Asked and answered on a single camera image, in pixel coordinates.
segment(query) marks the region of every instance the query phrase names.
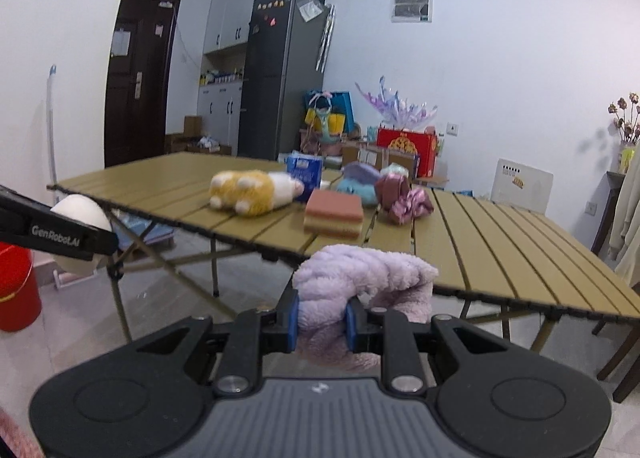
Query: red bucket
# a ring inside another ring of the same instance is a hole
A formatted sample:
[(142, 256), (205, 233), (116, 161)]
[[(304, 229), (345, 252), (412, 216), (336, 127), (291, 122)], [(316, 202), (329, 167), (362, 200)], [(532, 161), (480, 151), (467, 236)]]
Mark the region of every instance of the red bucket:
[(22, 330), (41, 310), (31, 251), (0, 243), (0, 330)]

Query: flower vase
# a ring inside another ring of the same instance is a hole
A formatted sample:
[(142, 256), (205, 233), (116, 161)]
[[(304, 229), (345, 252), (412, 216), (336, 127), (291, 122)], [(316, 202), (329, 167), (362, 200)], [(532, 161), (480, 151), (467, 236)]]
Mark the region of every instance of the flower vase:
[(619, 173), (626, 174), (631, 164), (631, 159), (636, 152), (636, 145), (628, 140), (620, 141), (620, 148), (618, 149), (618, 164), (616, 170)]

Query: white wall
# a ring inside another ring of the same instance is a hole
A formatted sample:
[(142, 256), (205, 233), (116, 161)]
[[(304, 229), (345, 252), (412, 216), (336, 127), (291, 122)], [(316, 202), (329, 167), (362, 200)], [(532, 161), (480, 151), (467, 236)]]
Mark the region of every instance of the white wall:
[[(547, 215), (590, 245), (619, 138), (607, 106), (640, 90), (640, 0), (433, 0), (433, 23), (392, 24), (391, 0), (328, 0), (337, 21), (327, 89), (351, 91), (356, 120), (379, 116), (354, 82), (439, 105), (452, 190), (490, 191), (498, 158), (554, 174)], [(598, 203), (595, 217), (584, 214)]]
[(59, 178), (104, 167), (104, 94), (119, 4), (0, 0), (1, 184), (50, 200), (44, 111), (52, 64)]
[(195, 115), (204, 35), (211, 0), (180, 0), (169, 72), (166, 132), (178, 133), (184, 116)]

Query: purple fluffy towel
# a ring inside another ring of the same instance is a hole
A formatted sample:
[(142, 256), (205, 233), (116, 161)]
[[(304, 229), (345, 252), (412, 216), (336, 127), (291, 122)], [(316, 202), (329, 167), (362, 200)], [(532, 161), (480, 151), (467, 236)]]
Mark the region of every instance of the purple fluffy towel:
[(433, 280), (438, 270), (400, 252), (382, 252), (351, 245), (331, 245), (316, 252), (293, 275), (298, 290), (298, 351), (309, 361), (347, 370), (380, 364), (374, 354), (351, 353), (344, 338), (347, 301), (371, 296), (369, 307), (404, 313), (409, 321), (427, 322)]

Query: yellow plush toy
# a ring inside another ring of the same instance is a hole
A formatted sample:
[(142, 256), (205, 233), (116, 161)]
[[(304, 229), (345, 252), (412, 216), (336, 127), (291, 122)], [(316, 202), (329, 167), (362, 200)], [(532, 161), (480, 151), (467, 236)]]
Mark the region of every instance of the yellow plush toy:
[(304, 189), (284, 172), (222, 171), (211, 179), (209, 203), (213, 209), (258, 216), (291, 203)]

